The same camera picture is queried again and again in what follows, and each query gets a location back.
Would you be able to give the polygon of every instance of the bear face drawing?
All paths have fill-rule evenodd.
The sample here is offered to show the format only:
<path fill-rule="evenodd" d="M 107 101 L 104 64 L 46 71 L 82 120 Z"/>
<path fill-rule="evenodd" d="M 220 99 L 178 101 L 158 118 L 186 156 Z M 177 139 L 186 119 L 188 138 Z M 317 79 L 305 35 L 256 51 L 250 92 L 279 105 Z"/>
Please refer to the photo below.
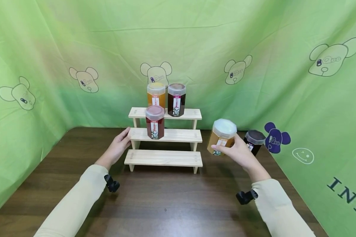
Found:
<path fill-rule="evenodd" d="M 172 67 L 168 62 L 163 62 L 160 66 L 154 67 L 151 67 L 147 63 L 143 63 L 141 64 L 140 71 L 144 76 L 148 77 L 148 84 L 160 82 L 168 86 L 169 81 L 167 80 L 167 76 L 171 74 Z"/>
<path fill-rule="evenodd" d="M 5 101 L 17 101 L 24 110 L 31 110 L 36 103 L 35 96 L 29 91 L 30 83 L 25 77 L 19 78 L 15 87 L 0 87 L 0 97 Z"/>
<path fill-rule="evenodd" d="M 98 72 L 92 67 L 88 67 L 85 71 L 78 72 L 74 68 L 69 69 L 70 75 L 75 80 L 78 80 L 79 87 L 88 93 L 98 92 L 99 87 L 95 80 L 98 79 Z"/>
<path fill-rule="evenodd" d="M 276 129 L 276 125 L 272 122 L 268 122 L 265 125 L 265 131 L 269 133 L 265 139 L 265 146 L 271 153 L 280 153 L 281 145 L 287 145 L 291 142 L 290 135 L 287 132 L 281 132 Z"/>
<path fill-rule="evenodd" d="M 224 67 L 224 72 L 228 73 L 225 78 L 225 83 L 234 85 L 240 82 L 240 80 L 244 77 L 245 69 L 251 64 L 251 62 L 251 55 L 248 55 L 243 61 L 237 63 L 234 60 L 229 60 Z"/>
<path fill-rule="evenodd" d="M 328 46 L 321 44 L 310 53 L 310 60 L 314 63 L 309 68 L 309 73 L 331 77 L 339 71 L 346 58 L 356 53 L 356 38 L 352 38 L 343 44 Z"/>

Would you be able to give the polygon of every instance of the black wrist device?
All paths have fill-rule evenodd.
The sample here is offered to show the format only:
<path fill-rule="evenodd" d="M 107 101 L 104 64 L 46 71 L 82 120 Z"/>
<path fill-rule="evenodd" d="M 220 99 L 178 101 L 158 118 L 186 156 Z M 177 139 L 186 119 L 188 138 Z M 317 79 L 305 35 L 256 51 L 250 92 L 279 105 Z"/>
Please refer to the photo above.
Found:
<path fill-rule="evenodd" d="M 248 204 L 251 200 L 258 198 L 258 194 L 251 189 L 249 192 L 240 191 L 236 194 L 236 198 L 241 205 Z"/>
<path fill-rule="evenodd" d="M 107 183 L 106 186 L 108 187 L 109 192 L 114 193 L 114 192 L 116 192 L 116 191 L 119 189 L 120 183 L 117 182 L 117 181 L 114 181 L 114 180 L 112 179 L 111 175 L 106 174 L 106 175 L 104 176 L 104 180 L 105 180 L 106 183 Z"/>

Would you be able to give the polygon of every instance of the wooden shelf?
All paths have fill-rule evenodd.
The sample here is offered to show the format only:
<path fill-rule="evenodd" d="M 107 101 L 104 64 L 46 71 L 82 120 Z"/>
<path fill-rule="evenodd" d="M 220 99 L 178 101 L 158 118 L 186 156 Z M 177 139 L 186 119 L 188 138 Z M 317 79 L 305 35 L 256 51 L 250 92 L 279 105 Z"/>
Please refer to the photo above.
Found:
<path fill-rule="evenodd" d="M 135 165 L 203 167 L 200 152 L 173 150 L 128 150 L 124 164 L 133 171 Z"/>
<path fill-rule="evenodd" d="M 145 118 L 146 108 L 143 107 L 132 107 L 129 118 Z M 167 108 L 165 108 L 165 119 L 182 119 L 182 120 L 201 120 L 200 109 L 197 108 L 185 108 L 185 113 L 181 117 L 172 117 L 167 113 Z"/>
<path fill-rule="evenodd" d="M 200 109 L 185 108 L 185 113 L 181 117 L 172 117 L 165 108 L 165 119 L 192 120 L 191 129 L 165 129 L 161 139 L 151 139 L 148 137 L 146 128 L 141 128 L 140 119 L 145 119 L 145 107 L 132 107 L 129 118 L 133 119 L 134 127 L 131 128 L 128 136 L 131 139 L 132 150 L 128 151 L 124 164 L 130 166 L 133 171 L 135 165 L 165 165 L 193 167 L 194 174 L 198 167 L 203 167 L 200 152 L 196 151 L 198 143 L 202 142 L 200 130 L 196 130 L 198 120 L 201 120 Z M 173 150 L 138 150 L 140 142 L 188 142 L 191 151 Z"/>
<path fill-rule="evenodd" d="M 146 128 L 131 127 L 130 138 L 132 141 L 149 141 L 149 142 L 190 142 L 201 143 L 202 138 L 200 130 L 196 129 L 165 129 L 165 135 L 161 139 L 151 139 L 148 137 Z"/>

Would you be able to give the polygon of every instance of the purple bear print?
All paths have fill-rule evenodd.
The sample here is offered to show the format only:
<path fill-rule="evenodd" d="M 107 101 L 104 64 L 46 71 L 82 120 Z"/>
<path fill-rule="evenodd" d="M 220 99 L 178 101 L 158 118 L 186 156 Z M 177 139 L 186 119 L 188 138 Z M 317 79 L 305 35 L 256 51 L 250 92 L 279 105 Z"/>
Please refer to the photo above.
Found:
<path fill-rule="evenodd" d="M 265 131 L 269 133 L 265 139 L 265 146 L 271 153 L 278 154 L 281 151 L 281 144 L 287 145 L 291 142 L 290 135 L 287 132 L 281 133 L 272 122 L 265 125 Z"/>

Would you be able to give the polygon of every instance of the plastic jar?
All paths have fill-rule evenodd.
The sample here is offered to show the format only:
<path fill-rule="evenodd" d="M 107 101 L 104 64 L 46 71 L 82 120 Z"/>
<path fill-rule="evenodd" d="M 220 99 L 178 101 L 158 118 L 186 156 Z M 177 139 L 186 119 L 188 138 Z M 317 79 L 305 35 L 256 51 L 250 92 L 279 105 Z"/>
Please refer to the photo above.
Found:
<path fill-rule="evenodd" d="M 237 132 L 236 125 L 228 119 L 218 119 L 214 122 L 207 150 L 213 155 L 224 155 L 217 150 L 213 150 L 211 145 L 222 145 L 231 147 L 235 143 Z"/>
<path fill-rule="evenodd" d="M 146 130 L 151 139 L 160 139 L 165 131 L 165 109 L 159 105 L 152 105 L 146 108 Z"/>
<path fill-rule="evenodd" d="M 148 92 L 148 106 L 159 105 L 165 108 L 166 86 L 160 82 L 150 83 L 146 87 Z"/>
<path fill-rule="evenodd" d="M 247 144 L 252 154 L 256 156 L 261 145 L 264 144 L 265 138 L 266 137 L 262 132 L 259 132 L 258 130 L 249 130 L 244 137 L 244 142 Z"/>
<path fill-rule="evenodd" d="M 179 83 L 170 84 L 167 88 L 167 113 L 180 117 L 185 112 L 186 86 Z"/>

